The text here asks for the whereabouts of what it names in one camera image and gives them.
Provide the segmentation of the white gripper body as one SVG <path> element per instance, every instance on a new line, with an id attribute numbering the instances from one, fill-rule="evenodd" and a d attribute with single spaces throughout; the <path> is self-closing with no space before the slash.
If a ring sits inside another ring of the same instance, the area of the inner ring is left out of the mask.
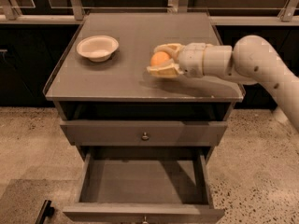
<path id="1" fill-rule="evenodd" d="M 179 52 L 179 68 L 186 77 L 201 78 L 204 76 L 203 60 L 205 49 L 205 43 L 191 43 Z"/>

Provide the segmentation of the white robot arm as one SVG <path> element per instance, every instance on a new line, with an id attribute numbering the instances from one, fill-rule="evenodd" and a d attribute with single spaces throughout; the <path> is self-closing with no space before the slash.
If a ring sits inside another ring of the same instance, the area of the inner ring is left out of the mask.
<path id="1" fill-rule="evenodd" d="M 247 35 L 234 46 L 206 43 L 162 44 L 147 71 L 154 77 L 217 77 L 242 85 L 260 84 L 299 130 L 299 77 L 260 36 Z"/>

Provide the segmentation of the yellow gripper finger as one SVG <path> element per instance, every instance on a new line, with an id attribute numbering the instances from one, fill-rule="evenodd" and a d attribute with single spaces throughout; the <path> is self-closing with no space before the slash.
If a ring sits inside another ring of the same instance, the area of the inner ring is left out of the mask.
<path id="1" fill-rule="evenodd" d="M 154 77 L 174 78 L 183 74 L 177 63 L 166 63 L 156 66 L 148 66 L 147 71 Z"/>
<path id="2" fill-rule="evenodd" d="M 179 53 L 185 48 L 184 45 L 179 43 L 168 43 L 168 44 L 162 44 L 157 46 L 154 49 L 154 52 L 166 52 L 174 61 L 178 59 Z"/>

